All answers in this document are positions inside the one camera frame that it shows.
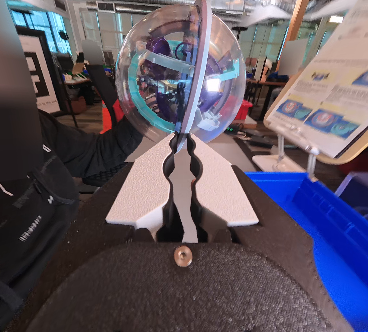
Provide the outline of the black printed hoodie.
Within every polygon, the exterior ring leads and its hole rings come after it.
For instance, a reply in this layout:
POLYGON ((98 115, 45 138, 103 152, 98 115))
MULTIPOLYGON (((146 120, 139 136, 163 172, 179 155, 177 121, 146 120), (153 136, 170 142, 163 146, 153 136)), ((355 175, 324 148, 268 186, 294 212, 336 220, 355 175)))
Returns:
POLYGON ((79 206, 79 192, 52 150, 23 179, 1 183, 0 321, 17 314, 64 239, 79 206))

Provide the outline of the black mesh pad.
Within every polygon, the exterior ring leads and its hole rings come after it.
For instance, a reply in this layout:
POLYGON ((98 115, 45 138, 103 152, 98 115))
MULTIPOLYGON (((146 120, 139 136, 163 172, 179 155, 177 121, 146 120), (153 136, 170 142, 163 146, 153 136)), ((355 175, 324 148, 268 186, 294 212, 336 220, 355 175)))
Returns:
POLYGON ((101 171, 94 175, 82 178, 82 183, 89 186, 102 187, 127 165, 127 162, 123 162, 107 171, 101 171))

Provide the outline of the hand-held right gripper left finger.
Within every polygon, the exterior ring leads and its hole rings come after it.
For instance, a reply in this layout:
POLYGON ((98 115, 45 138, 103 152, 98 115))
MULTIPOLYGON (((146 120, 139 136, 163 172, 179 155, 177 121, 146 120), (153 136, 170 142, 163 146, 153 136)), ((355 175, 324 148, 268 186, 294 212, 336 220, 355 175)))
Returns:
POLYGON ((170 134, 138 157, 107 214, 108 224, 145 228, 158 241, 176 241, 176 206, 169 176, 176 135, 170 134))

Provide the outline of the person's left forearm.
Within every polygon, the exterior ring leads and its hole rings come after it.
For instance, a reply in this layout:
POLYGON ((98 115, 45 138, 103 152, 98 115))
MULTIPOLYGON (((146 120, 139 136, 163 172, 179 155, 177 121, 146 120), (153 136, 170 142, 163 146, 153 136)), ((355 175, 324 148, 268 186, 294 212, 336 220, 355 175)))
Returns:
POLYGON ((143 135, 126 117, 107 132, 95 134, 66 126, 40 109, 38 113, 46 149, 55 153, 75 178, 89 177, 123 164, 143 140, 143 135))

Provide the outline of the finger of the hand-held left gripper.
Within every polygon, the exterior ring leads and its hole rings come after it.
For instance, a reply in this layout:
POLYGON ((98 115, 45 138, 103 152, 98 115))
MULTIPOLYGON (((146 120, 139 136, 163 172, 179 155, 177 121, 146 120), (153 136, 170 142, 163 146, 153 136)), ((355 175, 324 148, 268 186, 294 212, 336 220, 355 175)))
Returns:
POLYGON ((114 106, 118 106, 118 96, 116 90, 106 75, 103 65, 87 64, 86 70, 91 82, 95 86, 101 99, 108 109, 112 125, 117 125, 119 118, 117 118, 116 108, 114 108, 114 106))
POLYGON ((139 146, 135 149, 133 153, 131 153, 126 159, 125 162, 134 162, 141 155, 150 150, 156 143, 151 141, 150 139, 143 137, 139 146))

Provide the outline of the black white marker sign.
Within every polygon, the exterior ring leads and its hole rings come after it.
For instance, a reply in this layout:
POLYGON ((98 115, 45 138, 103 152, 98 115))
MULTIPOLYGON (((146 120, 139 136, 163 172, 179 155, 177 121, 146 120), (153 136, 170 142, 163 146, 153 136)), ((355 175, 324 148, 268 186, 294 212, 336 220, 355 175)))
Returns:
POLYGON ((60 115, 65 105, 56 67, 44 31, 16 26, 21 46, 34 85, 37 107, 49 114, 60 115))

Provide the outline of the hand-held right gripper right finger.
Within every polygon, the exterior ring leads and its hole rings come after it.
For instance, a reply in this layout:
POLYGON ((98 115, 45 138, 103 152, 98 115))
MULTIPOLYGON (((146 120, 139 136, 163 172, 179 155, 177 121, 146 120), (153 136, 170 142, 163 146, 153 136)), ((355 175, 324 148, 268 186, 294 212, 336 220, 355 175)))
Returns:
POLYGON ((219 231, 256 225, 259 218, 248 199, 248 177, 194 134, 187 136, 190 155, 190 213, 198 240, 214 240, 219 231))

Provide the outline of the white stand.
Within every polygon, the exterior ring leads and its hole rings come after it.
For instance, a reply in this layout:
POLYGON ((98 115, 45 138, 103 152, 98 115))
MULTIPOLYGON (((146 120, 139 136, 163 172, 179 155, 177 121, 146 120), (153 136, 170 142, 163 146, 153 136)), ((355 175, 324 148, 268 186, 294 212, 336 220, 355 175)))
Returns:
POLYGON ((320 154, 319 149, 301 135, 278 134, 278 154, 276 155, 255 155, 252 157, 255 163, 263 172, 272 173, 307 173, 312 182, 316 181, 315 166, 316 157, 320 154), (292 142, 301 150, 308 153, 307 169, 303 169, 285 153, 285 139, 292 142))

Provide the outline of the wooden support post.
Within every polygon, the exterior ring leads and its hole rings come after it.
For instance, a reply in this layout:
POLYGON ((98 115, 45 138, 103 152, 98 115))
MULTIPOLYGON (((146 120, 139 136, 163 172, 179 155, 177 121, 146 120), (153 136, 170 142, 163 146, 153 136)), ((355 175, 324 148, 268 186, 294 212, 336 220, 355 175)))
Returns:
POLYGON ((291 20, 286 32, 284 43, 281 47, 281 53, 288 41, 296 40, 303 17, 306 12, 306 7, 309 0, 296 0, 295 7, 291 16, 291 20))

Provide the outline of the light wooden board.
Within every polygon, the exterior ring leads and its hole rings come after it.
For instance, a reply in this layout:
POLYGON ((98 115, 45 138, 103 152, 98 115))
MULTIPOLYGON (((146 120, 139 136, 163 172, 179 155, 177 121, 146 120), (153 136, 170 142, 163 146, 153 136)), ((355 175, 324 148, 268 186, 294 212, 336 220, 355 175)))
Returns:
POLYGON ((291 78, 264 125, 326 164, 367 148, 368 0, 357 0, 305 69, 291 78))

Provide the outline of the blue plastic bin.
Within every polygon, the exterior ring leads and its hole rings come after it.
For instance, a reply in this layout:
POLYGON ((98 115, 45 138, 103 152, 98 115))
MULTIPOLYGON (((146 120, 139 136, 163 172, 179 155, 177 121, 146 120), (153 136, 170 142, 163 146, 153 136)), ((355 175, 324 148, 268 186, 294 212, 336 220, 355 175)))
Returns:
POLYGON ((245 173, 314 241, 317 271, 354 331, 368 331, 367 220, 306 173, 245 173))

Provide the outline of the orange traffic cone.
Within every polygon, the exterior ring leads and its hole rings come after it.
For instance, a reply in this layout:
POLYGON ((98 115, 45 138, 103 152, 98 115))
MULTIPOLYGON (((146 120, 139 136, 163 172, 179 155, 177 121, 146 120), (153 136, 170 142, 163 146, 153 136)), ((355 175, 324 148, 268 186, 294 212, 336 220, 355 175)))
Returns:
MULTIPOLYGON (((124 116, 123 110, 120 106, 118 99, 113 104, 113 112, 114 112, 113 115, 116 118, 116 122, 119 122, 124 116)), ((103 128, 99 132, 100 134, 103 134, 112 128, 112 118, 103 100, 102 100, 102 123, 103 128)))

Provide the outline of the clear plastic maze ball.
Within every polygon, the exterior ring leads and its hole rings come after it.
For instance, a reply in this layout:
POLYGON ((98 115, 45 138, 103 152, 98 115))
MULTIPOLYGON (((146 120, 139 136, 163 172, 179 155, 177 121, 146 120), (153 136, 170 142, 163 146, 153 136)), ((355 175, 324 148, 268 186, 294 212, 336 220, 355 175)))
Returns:
POLYGON ((126 36, 116 63, 121 108, 158 143, 191 133, 208 143, 236 118, 246 91, 246 65, 232 30, 208 0, 150 12, 126 36))

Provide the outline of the black power adapter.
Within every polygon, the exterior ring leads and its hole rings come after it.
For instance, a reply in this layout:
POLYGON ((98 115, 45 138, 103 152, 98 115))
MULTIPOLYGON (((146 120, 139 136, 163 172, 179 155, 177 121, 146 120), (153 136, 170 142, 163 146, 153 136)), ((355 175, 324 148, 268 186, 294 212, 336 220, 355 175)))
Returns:
POLYGON ((274 145, 273 141, 263 136, 252 136, 247 142, 249 145, 266 149, 271 149, 274 145))

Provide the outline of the red plastic bin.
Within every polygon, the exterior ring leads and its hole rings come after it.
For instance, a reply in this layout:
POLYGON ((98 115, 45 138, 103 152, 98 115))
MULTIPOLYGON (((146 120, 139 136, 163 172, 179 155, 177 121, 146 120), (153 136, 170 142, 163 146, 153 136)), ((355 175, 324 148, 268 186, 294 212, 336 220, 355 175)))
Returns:
POLYGON ((233 121, 244 121, 248 115, 249 109, 252 107, 253 104, 244 99, 233 121))

